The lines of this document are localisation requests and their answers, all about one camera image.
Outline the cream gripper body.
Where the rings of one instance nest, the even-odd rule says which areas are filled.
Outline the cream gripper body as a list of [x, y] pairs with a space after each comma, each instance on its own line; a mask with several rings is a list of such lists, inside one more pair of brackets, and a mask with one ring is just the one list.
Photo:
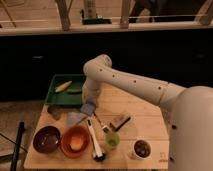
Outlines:
[[82, 87], [82, 101], [84, 103], [91, 102], [98, 105], [98, 98], [100, 96], [100, 84], [95, 82], [85, 82]]

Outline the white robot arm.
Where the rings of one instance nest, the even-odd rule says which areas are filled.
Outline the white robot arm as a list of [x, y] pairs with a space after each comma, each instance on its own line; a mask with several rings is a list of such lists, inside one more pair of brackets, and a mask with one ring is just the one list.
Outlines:
[[185, 88], [112, 68], [99, 55], [83, 66], [83, 99], [95, 100], [102, 83], [135, 95], [171, 114], [168, 171], [213, 171], [213, 88]]

